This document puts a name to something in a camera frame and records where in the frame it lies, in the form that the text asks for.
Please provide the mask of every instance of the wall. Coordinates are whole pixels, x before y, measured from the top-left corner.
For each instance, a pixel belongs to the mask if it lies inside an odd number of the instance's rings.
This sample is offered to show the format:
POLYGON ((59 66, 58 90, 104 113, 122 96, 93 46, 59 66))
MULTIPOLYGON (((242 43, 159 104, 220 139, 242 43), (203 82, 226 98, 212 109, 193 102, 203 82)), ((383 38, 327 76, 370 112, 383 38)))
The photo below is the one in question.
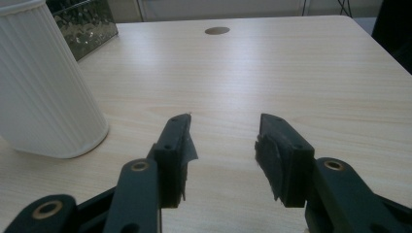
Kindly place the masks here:
POLYGON ((142 21, 136 1, 137 0, 107 0, 115 22, 142 21))
MULTIPOLYGON (((305 0, 108 0, 116 22, 301 16, 305 0)), ((308 16, 339 15, 337 0, 306 0, 308 16)), ((350 0, 353 17, 376 17, 382 0, 350 0)))
POLYGON ((146 21, 301 14, 302 0, 139 0, 146 21))
MULTIPOLYGON (((383 0, 350 0, 353 17, 377 17, 383 0)), ((310 0, 309 16, 339 15, 337 0, 310 0)))

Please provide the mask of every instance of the light wood tabletop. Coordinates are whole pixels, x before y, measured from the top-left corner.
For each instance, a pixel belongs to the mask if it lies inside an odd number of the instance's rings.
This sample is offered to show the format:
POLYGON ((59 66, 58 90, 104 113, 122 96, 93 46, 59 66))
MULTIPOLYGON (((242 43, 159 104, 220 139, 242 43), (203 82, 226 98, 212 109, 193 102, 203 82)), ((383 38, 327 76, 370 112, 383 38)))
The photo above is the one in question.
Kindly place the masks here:
POLYGON ((78 204, 146 157, 166 121, 191 113, 199 159, 187 201, 163 210, 163 232, 304 232, 304 209, 273 200, 255 162, 259 116, 284 118, 316 158, 351 164, 376 193, 412 206, 412 77, 348 17, 118 24, 79 62, 110 123, 73 158, 14 151, 0 138, 0 229, 40 197, 78 204), (208 35, 212 27, 227 27, 208 35))

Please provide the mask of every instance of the wood grain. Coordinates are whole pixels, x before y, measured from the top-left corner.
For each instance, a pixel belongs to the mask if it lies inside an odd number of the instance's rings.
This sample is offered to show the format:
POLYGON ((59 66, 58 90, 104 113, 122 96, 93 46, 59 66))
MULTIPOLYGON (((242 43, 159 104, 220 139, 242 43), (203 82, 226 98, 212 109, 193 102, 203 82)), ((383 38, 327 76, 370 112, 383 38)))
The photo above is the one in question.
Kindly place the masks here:
POLYGON ((199 160, 187 201, 164 232, 304 232, 303 209, 274 202, 254 161, 259 115, 286 119, 316 157, 351 164, 376 193, 412 206, 412 77, 347 17, 118 24, 80 61, 110 122, 106 140, 68 160, 15 152, 0 139, 0 229, 32 201, 78 203, 146 157, 168 118, 190 112, 199 160), (211 27, 228 27, 207 35, 211 27))

